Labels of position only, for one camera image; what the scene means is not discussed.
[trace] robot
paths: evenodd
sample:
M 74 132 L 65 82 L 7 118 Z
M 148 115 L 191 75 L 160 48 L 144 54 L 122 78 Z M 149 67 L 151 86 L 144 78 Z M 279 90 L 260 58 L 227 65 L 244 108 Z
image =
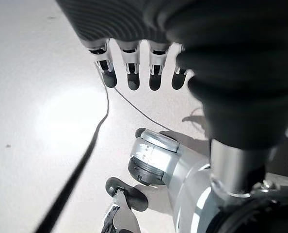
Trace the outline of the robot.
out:
M 131 90 L 140 85 L 139 44 L 150 45 L 150 88 L 160 87 L 167 51 L 182 45 L 172 79 L 203 103 L 210 156 L 139 129 L 128 170 L 165 185 L 177 233 L 288 233 L 288 177 L 266 171 L 288 127 L 288 0 L 57 0 L 107 87 L 117 78 L 109 38 L 121 49 Z M 143 193 L 117 178 L 102 233 L 139 233 L 132 209 Z

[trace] thin wire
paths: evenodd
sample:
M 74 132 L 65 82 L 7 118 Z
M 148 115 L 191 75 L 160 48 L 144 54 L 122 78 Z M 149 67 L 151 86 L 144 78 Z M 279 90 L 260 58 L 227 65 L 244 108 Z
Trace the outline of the thin wire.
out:
M 168 127 L 154 121 L 152 118 L 150 118 L 148 115 L 146 115 L 145 113 L 143 113 L 140 109 L 138 109 L 133 103 L 131 103 L 123 94 L 120 93 L 120 91 L 117 90 L 116 87 L 114 87 L 114 90 L 125 100 L 127 101 L 135 110 L 137 110 L 141 115 L 143 115 L 145 118 L 147 118 L 148 120 L 150 120 L 151 122 L 155 123 L 156 125 L 159 125 L 163 128 L 165 128 L 166 130 L 169 130 L 169 131 L 173 131 L 171 129 L 169 129 Z
M 98 123 L 96 130 L 94 132 L 94 135 L 91 139 L 91 142 L 90 142 L 88 148 L 86 149 L 86 152 L 82 156 L 80 162 L 76 166 L 72 175 L 70 176 L 70 178 L 68 179 L 68 181 L 64 185 L 59 196 L 55 200 L 54 204 L 51 206 L 50 210 L 47 212 L 45 218 L 43 219 L 41 224 L 38 226 L 35 233 L 50 233 L 51 232 L 51 230 L 54 227 L 58 217 L 60 216 L 67 200 L 69 199 L 72 191 L 74 190 L 74 188 L 75 188 L 75 186 L 79 180 L 79 177 L 81 176 L 83 170 L 85 169 L 89 158 L 92 155 L 92 152 L 96 146 L 96 141 L 97 141 L 97 137 L 98 137 L 100 128 L 109 115 L 109 94 L 108 94 L 107 88 L 106 88 L 103 80 L 102 80 L 102 83 L 103 83 L 103 86 L 104 86 L 104 89 L 106 92 L 106 99 L 107 99 L 106 115 Z

